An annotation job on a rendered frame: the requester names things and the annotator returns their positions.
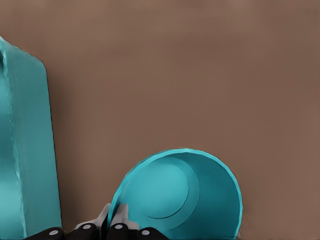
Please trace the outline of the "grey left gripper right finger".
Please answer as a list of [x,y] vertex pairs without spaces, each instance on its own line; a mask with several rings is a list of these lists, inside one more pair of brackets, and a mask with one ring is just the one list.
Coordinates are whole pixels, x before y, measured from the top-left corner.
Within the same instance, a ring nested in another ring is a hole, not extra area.
[[107,240],[167,240],[167,237],[153,227],[139,229],[136,222],[129,220],[127,204],[120,204],[107,232]]

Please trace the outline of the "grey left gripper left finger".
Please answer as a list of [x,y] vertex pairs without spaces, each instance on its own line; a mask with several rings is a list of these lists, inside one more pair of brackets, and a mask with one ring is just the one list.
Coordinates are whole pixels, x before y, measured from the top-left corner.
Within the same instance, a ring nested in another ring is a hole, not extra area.
[[107,203],[96,219],[79,223],[69,233],[61,227],[50,227],[30,236],[28,240],[106,240],[110,205]]

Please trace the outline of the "teal cup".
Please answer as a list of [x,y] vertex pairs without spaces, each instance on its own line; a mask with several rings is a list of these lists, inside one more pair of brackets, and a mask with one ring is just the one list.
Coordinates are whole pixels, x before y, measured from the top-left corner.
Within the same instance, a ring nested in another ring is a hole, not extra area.
[[155,228],[171,240],[236,240],[243,211],[231,170],[217,157],[189,148],[138,162],[113,196],[108,226],[120,206],[139,229]]

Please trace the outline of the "teal box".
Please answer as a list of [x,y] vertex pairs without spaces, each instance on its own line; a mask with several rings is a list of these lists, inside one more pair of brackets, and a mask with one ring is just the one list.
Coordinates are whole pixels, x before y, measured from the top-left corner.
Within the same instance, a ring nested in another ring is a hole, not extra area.
[[61,224],[47,71],[0,37],[0,240]]

